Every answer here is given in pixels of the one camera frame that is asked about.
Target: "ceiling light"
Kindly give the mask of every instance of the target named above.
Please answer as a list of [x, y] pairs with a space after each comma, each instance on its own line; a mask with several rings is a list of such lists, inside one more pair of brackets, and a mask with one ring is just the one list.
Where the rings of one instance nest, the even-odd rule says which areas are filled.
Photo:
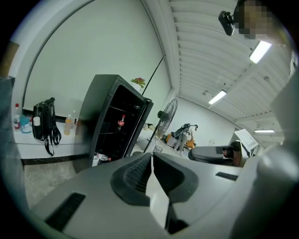
[[256, 133], [274, 133], [274, 129], [256, 129], [254, 132]]
[[224, 91], [224, 90], [220, 91], [218, 95], [216, 95], [213, 99], [211, 99], [211, 100], [209, 101], [209, 104], [210, 104], [210, 105], [214, 104], [215, 102], [217, 102], [218, 100], [220, 100], [220, 99], [221, 99], [223, 96], [225, 96], [226, 94], [227, 94], [226, 91]]
[[260, 41], [254, 51], [250, 54], [249, 58], [254, 63], [258, 63], [260, 59], [269, 50], [271, 44], [267, 42]]

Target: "soda bottle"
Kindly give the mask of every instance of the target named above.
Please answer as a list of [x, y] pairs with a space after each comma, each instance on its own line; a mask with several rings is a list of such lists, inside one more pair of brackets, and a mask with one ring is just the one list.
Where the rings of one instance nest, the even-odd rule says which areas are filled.
[[117, 122], [117, 124], [118, 124], [117, 131], [118, 132], [121, 130], [121, 127], [125, 124], [125, 117], [126, 116], [123, 114], [122, 119]]

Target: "electric fan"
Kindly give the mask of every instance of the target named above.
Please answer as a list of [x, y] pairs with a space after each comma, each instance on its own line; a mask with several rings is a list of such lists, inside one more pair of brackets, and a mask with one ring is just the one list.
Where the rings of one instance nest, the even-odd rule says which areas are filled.
[[172, 119], [173, 119], [173, 116], [174, 114], [176, 113], [177, 111], [177, 107], [178, 107], [178, 101], [176, 99], [173, 99], [167, 106], [166, 108], [164, 109], [164, 111], [159, 111], [158, 112], [158, 118], [160, 119], [159, 120], [159, 123], [157, 124], [155, 130], [154, 130], [154, 133], [152, 134], [150, 140], [149, 140], [149, 143], [147, 144], [147, 146], [145, 147], [144, 149], [144, 153], [145, 151], [148, 149], [150, 143], [151, 143], [151, 140], [153, 139], [153, 137], [155, 136], [155, 134], [158, 136], [158, 137], [161, 137], [164, 135], [164, 133], [166, 132], [166, 130], [168, 129]]

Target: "mini fridge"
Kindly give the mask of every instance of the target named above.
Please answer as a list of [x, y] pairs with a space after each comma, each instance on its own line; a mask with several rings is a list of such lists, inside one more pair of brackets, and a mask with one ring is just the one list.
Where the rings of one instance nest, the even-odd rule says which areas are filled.
[[[78, 117], [73, 161], [76, 172], [92, 166], [94, 153], [111, 161], [130, 156], [153, 107], [119, 75], [95, 75]], [[118, 129], [118, 121], [124, 125]]]

